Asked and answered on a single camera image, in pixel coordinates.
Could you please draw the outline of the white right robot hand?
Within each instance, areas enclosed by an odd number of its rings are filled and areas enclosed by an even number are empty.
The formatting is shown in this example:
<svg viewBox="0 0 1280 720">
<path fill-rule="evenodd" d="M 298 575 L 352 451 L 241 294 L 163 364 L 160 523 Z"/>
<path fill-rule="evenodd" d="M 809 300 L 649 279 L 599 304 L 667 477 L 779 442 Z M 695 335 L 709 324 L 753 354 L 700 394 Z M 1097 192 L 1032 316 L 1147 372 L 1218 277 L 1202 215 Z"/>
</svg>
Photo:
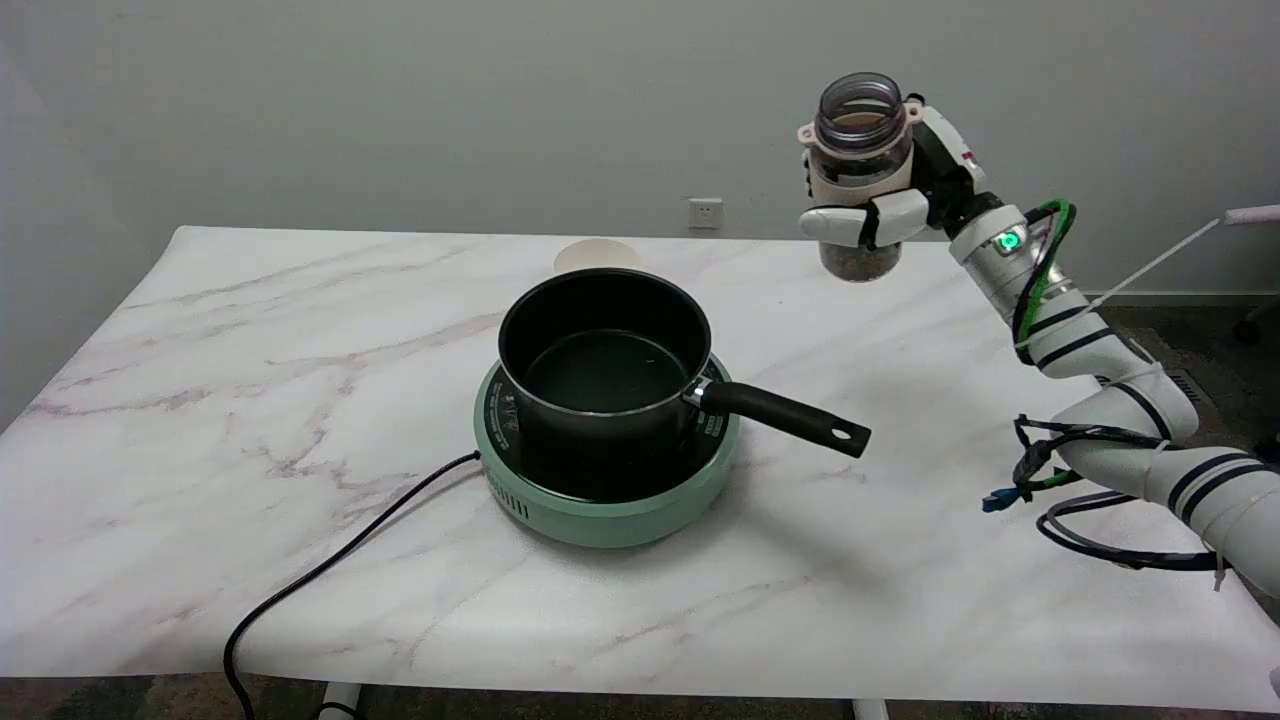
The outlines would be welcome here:
<svg viewBox="0 0 1280 720">
<path fill-rule="evenodd" d="M 886 249 L 925 231 L 956 233 L 1001 208 L 968 143 L 920 99 L 861 97 L 799 129 L 812 208 L 801 232 L 850 249 Z"/>
</svg>

